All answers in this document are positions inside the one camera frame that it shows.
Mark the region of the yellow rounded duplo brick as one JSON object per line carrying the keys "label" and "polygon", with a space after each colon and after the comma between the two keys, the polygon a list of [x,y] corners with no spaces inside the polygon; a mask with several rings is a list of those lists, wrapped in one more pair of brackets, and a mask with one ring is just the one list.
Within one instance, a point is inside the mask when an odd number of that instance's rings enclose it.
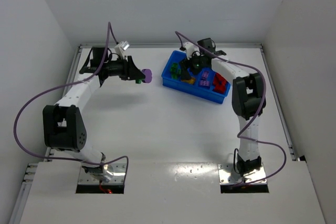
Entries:
{"label": "yellow rounded duplo brick", "polygon": [[193,85],[195,83],[196,79],[194,77],[191,77],[190,79],[181,79],[181,82],[187,83],[190,85]]}

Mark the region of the green sloped duplo brick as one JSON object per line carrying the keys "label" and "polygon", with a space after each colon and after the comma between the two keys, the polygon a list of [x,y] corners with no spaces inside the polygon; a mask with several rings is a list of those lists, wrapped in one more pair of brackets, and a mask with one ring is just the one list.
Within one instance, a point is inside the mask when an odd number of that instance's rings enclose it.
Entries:
{"label": "green sloped duplo brick", "polygon": [[172,63],[171,67],[170,67],[170,73],[171,74],[178,74],[179,72],[179,64],[174,62]]}

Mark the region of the purple rounded brick cluster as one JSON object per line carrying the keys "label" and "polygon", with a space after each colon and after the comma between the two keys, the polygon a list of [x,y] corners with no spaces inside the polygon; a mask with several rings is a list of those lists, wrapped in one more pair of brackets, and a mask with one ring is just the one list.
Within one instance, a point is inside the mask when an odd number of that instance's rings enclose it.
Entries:
{"label": "purple rounded brick cluster", "polygon": [[142,80],[143,83],[150,83],[152,81],[152,71],[150,69],[142,69],[142,73],[145,78]]}

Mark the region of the purple rounded duplo brick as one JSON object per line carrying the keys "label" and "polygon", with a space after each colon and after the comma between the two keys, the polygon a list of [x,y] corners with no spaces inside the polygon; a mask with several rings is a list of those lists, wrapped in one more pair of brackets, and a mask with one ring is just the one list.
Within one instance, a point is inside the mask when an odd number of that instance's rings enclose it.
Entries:
{"label": "purple rounded duplo brick", "polygon": [[208,77],[209,77],[209,71],[208,70],[204,70],[203,72],[202,72],[202,75],[201,75],[201,80],[207,80],[208,79]]}

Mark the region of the red rounded duplo brick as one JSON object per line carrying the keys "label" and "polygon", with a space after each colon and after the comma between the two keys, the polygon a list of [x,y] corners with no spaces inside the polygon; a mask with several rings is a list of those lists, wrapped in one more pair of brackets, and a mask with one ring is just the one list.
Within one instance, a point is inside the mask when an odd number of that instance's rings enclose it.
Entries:
{"label": "red rounded duplo brick", "polygon": [[226,84],[226,79],[221,76],[220,74],[218,73],[215,73],[215,77],[213,79],[213,85],[216,86],[216,85],[225,85]]}

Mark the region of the red rectangular duplo brick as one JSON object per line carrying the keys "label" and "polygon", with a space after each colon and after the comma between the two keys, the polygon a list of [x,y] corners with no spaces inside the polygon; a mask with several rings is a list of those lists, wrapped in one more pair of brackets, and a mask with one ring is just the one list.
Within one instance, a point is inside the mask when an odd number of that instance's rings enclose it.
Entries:
{"label": "red rectangular duplo brick", "polygon": [[221,82],[214,86],[213,92],[224,94],[227,89],[227,82]]}

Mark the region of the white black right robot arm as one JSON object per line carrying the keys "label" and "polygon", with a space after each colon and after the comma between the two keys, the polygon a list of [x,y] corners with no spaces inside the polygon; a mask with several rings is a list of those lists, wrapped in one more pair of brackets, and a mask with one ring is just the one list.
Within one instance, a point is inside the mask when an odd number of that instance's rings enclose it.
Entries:
{"label": "white black right robot arm", "polygon": [[186,59],[180,63],[184,77],[191,78],[187,71],[197,74],[204,68],[210,68],[232,86],[232,108],[240,127],[237,134],[240,144],[233,169],[240,176],[259,170],[261,157],[257,141],[259,117],[266,105],[265,78],[258,71],[248,73],[238,64],[220,58],[210,39],[198,45],[185,42],[181,49],[186,53]]}

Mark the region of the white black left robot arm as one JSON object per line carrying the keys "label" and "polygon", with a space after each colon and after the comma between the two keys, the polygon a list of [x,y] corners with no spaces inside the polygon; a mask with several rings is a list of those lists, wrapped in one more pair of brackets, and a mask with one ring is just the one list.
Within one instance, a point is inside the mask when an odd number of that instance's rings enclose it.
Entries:
{"label": "white black left robot arm", "polygon": [[132,57],[124,57],[120,50],[93,47],[79,70],[76,84],[56,104],[43,109],[45,145],[79,160],[85,173],[105,183],[112,180],[113,167],[106,164],[104,153],[88,141],[81,113],[95,91],[113,76],[136,83],[152,80],[150,69],[140,70]]}

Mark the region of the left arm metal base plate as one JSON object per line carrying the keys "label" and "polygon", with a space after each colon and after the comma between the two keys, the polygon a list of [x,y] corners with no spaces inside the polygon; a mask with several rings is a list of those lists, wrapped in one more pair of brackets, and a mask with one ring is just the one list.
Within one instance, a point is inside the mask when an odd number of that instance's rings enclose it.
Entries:
{"label": "left arm metal base plate", "polygon": [[122,185],[125,179],[126,164],[112,163],[102,167],[82,167],[78,185]]}

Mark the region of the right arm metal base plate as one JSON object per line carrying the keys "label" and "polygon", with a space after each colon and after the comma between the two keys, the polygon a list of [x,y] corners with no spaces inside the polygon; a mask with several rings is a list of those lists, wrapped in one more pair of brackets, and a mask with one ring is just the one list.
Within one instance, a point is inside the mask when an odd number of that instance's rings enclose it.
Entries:
{"label": "right arm metal base plate", "polygon": [[236,173],[232,163],[218,164],[219,183],[224,186],[234,184],[242,185],[267,185],[264,166],[260,169],[254,169],[249,173],[240,175]]}

